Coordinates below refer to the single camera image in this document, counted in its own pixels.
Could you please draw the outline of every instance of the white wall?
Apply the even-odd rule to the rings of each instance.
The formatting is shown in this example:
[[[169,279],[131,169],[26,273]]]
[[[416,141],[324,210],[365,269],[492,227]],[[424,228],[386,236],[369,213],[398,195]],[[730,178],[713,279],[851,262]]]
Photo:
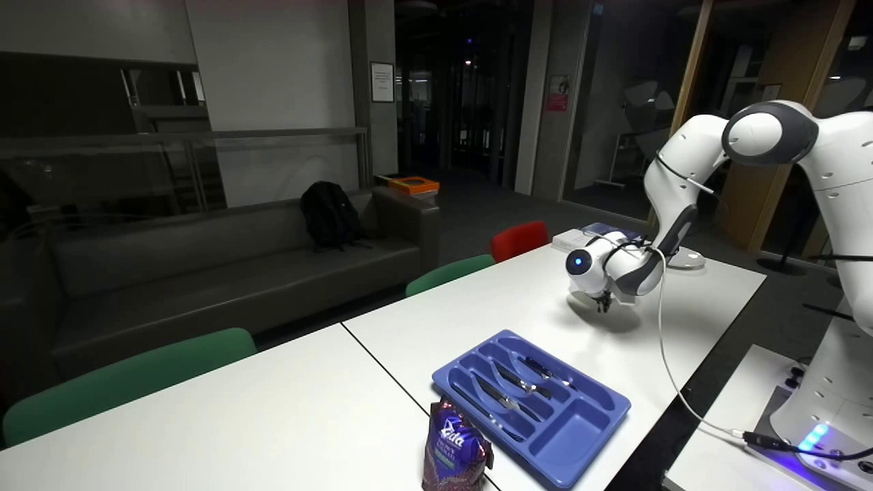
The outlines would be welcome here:
[[[0,0],[0,51],[196,62],[184,0]]]
[[[544,199],[562,199],[564,193],[578,81],[589,32],[589,9],[589,0],[554,0],[547,90],[558,77],[564,77],[571,81],[571,90],[564,111],[541,111],[541,141],[532,193]]]
[[[532,193],[534,189],[547,60],[548,60],[548,41],[552,41],[552,9],[554,9],[552,0],[534,0],[534,15],[530,26],[530,51],[526,51],[522,130],[518,130],[522,137],[518,137],[518,159],[515,159],[515,193]]]
[[[618,48],[608,34],[603,34],[592,96],[589,96],[589,114],[586,124],[582,129],[582,153],[577,160],[577,183],[573,189],[592,184],[596,179],[608,178],[608,167],[614,160],[618,137],[630,130],[626,111],[623,111],[623,90],[629,78],[618,66]]]
[[[393,0],[350,0],[350,34],[352,34],[352,74],[356,120],[365,124],[357,159],[361,172],[397,175],[398,172],[398,103],[375,101],[372,62],[397,66],[397,4]]]
[[[213,130],[352,129],[344,0],[189,0]],[[356,141],[218,153],[226,201],[299,199],[324,178],[357,184]]]

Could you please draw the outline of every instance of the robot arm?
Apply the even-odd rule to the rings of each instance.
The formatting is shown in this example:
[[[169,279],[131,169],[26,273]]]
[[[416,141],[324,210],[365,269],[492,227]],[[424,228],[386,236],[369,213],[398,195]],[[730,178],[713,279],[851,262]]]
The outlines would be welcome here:
[[[573,298],[596,303],[608,310],[611,294],[630,303],[656,289],[661,281],[661,255],[679,250],[679,243],[697,214],[700,193],[713,193],[705,179],[727,160],[724,116],[690,116],[656,156],[648,169],[645,189],[659,214],[659,234],[652,243],[630,236],[620,228],[596,228],[596,236],[571,250],[569,273],[573,279]]]
[[[805,107],[791,101],[753,103],[736,111],[732,120],[713,116],[713,114],[690,116],[661,148],[661,153],[652,159],[645,175],[645,189],[659,214],[659,234],[650,243],[645,240],[634,243],[630,236],[611,231],[611,234],[603,234],[603,240],[596,236],[585,249],[573,250],[569,255],[569,273],[573,279],[577,300],[585,300],[585,303],[596,300],[601,310],[605,310],[611,294],[620,300],[635,300],[652,292],[661,279],[661,268],[659,268],[661,254],[672,259],[679,250],[682,236],[687,234],[697,214],[700,190],[709,190],[705,183],[727,159],[735,159],[739,164],[755,164],[755,167],[798,160],[810,175],[810,179],[815,179],[813,175],[821,175],[820,172],[820,167],[825,167],[821,160],[832,164],[837,159],[832,138],[820,137],[820,129],[829,129],[829,124],[832,124],[829,120],[815,120]],[[815,199],[821,210],[841,206],[835,210],[835,214],[841,217],[851,214],[851,210],[845,206],[854,206],[854,213],[866,210],[856,204],[845,204],[845,199],[835,204],[832,199],[825,199],[820,190],[815,190]],[[837,227],[829,217],[825,220],[832,236],[843,236],[845,228],[851,228],[851,227]]]
[[[730,123],[687,120],[645,178],[661,227],[656,240],[634,240],[608,227],[596,228],[596,236],[569,255],[571,292],[577,300],[599,300],[601,310],[608,307],[611,294],[620,300],[648,294],[663,273],[659,259],[676,254],[705,190],[701,183],[727,156],[736,164],[805,169],[851,319],[867,333],[859,334],[843,319],[832,319],[803,388],[770,412],[781,438],[746,431],[746,442],[799,452],[807,469],[845,489],[871,489],[871,461],[825,467],[815,457],[873,456],[873,111],[815,120],[799,103],[770,101],[743,108]]]

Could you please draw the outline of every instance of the chair backrest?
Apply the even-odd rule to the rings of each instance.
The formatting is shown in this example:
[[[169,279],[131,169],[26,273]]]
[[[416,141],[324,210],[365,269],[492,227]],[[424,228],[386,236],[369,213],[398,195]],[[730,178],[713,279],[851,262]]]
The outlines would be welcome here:
[[[416,281],[408,284],[408,298],[420,294],[427,289],[435,289],[439,284],[449,284],[454,279],[479,273],[479,269],[483,269],[489,264],[494,264],[494,255],[492,254],[479,254],[479,255],[468,255],[468,259],[435,268],[435,269],[428,269],[428,273],[424,273],[424,274],[417,274]]]
[[[548,228],[544,220],[526,220],[526,224],[515,224],[499,234],[492,236],[492,255],[494,262],[506,262],[510,255],[526,254],[532,249],[547,244]]]
[[[4,418],[7,445],[37,438],[255,352],[249,330],[230,328],[97,367],[16,401]]]

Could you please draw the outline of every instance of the utensil organizer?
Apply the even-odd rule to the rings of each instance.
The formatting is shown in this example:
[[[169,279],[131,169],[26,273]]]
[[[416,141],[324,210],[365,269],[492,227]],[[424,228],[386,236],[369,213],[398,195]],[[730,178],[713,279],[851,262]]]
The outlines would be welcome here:
[[[548,489],[571,489],[630,408],[514,330],[435,371],[435,388]]]

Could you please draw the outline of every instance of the white table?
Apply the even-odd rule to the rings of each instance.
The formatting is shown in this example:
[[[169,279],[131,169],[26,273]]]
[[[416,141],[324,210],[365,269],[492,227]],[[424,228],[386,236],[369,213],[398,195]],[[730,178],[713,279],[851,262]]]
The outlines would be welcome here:
[[[4,491],[420,489],[428,418],[344,328],[0,452]]]
[[[706,420],[727,429],[755,429],[773,390],[790,379],[794,366],[798,362],[784,354],[750,347],[730,384],[709,405]],[[674,467],[667,472],[667,486],[687,491],[813,489],[773,461],[732,448],[701,429],[687,438]]]
[[[634,403],[630,415],[578,482],[605,489],[676,392],[659,354],[659,292],[635,310],[614,306],[608,317],[582,317],[569,306],[564,255],[564,244],[552,243],[344,324],[424,405],[436,397],[432,374],[499,330],[515,330],[620,390]],[[713,259],[705,269],[668,273],[663,324],[679,384],[705,362],[761,281],[758,273]],[[506,452],[498,456],[492,478],[510,491],[539,489]]]

